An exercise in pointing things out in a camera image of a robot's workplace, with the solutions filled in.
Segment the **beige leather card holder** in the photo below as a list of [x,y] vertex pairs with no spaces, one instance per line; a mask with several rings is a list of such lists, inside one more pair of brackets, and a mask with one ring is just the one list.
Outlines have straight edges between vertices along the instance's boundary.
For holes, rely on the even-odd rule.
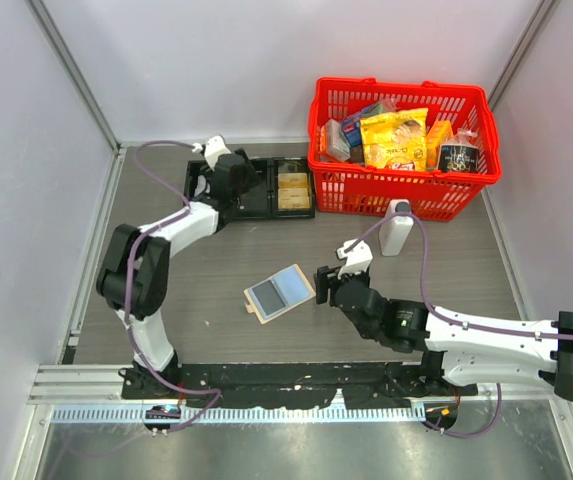
[[267,324],[315,297],[299,265],[288,266],[244,290],[245,308]]

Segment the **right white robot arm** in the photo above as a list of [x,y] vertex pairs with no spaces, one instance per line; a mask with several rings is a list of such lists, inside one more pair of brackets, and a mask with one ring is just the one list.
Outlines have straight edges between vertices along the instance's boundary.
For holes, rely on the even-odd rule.
[[417,380],[431,395],[480,383],[548,385],[573,402],[573,312],[555,320],[510,321],[387,299],[368,272],[322,266],[317,304],[339,309],[359,335],[400,353],[419,352]]

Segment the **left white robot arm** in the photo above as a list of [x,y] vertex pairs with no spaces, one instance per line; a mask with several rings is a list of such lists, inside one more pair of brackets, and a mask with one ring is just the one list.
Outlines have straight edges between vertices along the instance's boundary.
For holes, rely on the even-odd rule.
[[207,163],[206,190],[174,214],[149,225],[115,228],[102,261],[96,290],[116,312],[134,350],[134,363],[147,370],[144,384],[156,397],[179,387],[180,363],[166,335],[162,305],[172,258],[210,237],[236,216],[242,197],[261,183],[242,149],[224,151]]

